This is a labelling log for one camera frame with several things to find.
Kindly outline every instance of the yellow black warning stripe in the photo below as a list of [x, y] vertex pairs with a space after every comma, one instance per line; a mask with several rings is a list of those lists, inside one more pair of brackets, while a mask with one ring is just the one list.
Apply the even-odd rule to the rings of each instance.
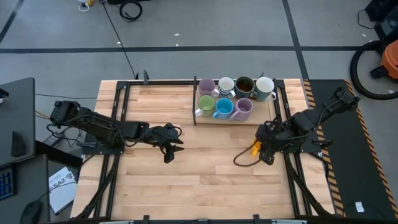
[[[353, 89], [352, 89], [351, 84], [349, 83], [349, 81], [345, 80], [345, 82], [347, 84], [348, 91], [351, 94], [354, 94], [353, 93]], [[388, 199], [390, 200], [391, 207], [394, 210], [396, 218], [398, 218], [398, 208], [397, 208], [396, 202], [394, 201], [394, 198], [392, 196], [390, 187], [388, 186], [386, 176], [384, 175], [383, 169], [381, 168], [380, 161], [377, 158], [377, 154], [376, 154], [376, 151], [374, 150], [374, 146], [373, 146], [371, 137], [369, 135], [369, 131], [366, 128], [365, 121], [364, 121], [364, 119], [362, 117], [361, 111], [359, 109], [356, 109], [356, 113], [358, 114], [359, 122], [361, 123], [365, 138], [366, 138], [366, 140], [367, 140], [367, 142], [369, 144], [369, 149], [370, 149], [370, 151], [372, 153], [372, 156], [373, 156], [373, 159], [374, 159], [374, 163], [376, 163], [376, 167], [377, 167], [377, 169], [379, 171], [380, 178], [382, 179], [381, 181], [382, 181], [382, 183], [383, 183], [383, 185], [384, 185], [384, 187], [386, 189], [386, 192], [388, 194]]]
[[[305, 94], [307, 96], [308, 105], [310, 105], [310, 108], [314, 108], [315, 100], [313, 98], [312, 89], [311, 89], [309, 80], [305, 79], [303, 81], [303, 85], [304, 85]], [[319, 126], [317, 128], [317, 136], [318, 136], [319, 140], [325, 140], [321, 126]], [[336, 214], [339, 214], [339, 215], [345, 217], [346, 215], [344, 213], [344, 206], [343, 206], [343, 203], [341, 202], [340, 191], [338, 190], [338, 187], [337, 187], [337, 181], [335, 179], [335, 173], [333, 172], [333, 166], [331, 164], [331, 160], [329, 157], [329, 150], [327, 147], [322, 149], [322, 158], [326, 161], [326, 165], [329, 168], [327, 181], [328, 181], [332, 201], [335, 206], [335, 212], [336, 212]]]

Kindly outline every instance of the blue keyboard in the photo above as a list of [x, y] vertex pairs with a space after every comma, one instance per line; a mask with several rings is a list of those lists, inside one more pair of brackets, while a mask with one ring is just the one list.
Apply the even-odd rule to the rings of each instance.
[[0, 200], [13, 196], [15, 191], [15, 173], [13, 167], [0, 169]]

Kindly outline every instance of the orange vacuum cleaner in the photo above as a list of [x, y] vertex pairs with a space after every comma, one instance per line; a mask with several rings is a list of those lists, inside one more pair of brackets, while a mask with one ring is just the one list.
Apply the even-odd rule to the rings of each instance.
[[398, 40], [387, 42], [386, 40], [376, 40], [362, 46], [351, 61], [350, 75], [355, 89], [362, 95], [374, 100], [391, 100], [398, 98], [398, 92], [391, 94], [375, 94], [365, 89], [358, 78], [358, 61], [363, 52], [367, 50], [377, 50], [382, 52], [381, 66], [371, 71], [373, 78], [388, 76], [398, 83]]

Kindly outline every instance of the wooden tabletop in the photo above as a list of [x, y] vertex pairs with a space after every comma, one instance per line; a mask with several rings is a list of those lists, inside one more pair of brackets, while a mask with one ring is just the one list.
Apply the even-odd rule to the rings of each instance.
[[[307, 109], [301, 81], [284, 81], [291, 113]], [[111, 116], [116, 82], [101, 82], [96, 112]], [[251, 219], [253, 214], [260, 214], [261, 218], [293, 218], [282, 154], [275, 155], [272, 166], [263, 162], [246, 168], [235, 166], [234, 156], [251, 145], [257, 126], [194, 126], [192, 92], [191, 85], [131, 87], [126, 120], [145, 121], [151, 126], [171, 122], [181, 127], [181, 146], [185, 150], [177, 152], [170, 164], [164, 164], [157, 148], [145, 144], [126, 148], [119, 163], [112, 219], [142, 220], [144, 215], [150, 215], [152, 220]], [[123, 96], [122, 92], [118, 119]], [[269, 116], [265, 118], [275, 117], [273, 104], [266, 112]], [[247, 153], [239, 162], [257, 159]], [[334, 213], [322, 163], [306, 154], [301, 159], [308, 188], [326, 210]], [[95, 156], [81, 168], [71, 217], [78, 215], [97, 191], [102, 161], [103, 156]], [[296, 189], [300, 211], [304, 213], [302, 195], [297, 186]], [[107, 199], [106, 192], [102, 215]]]

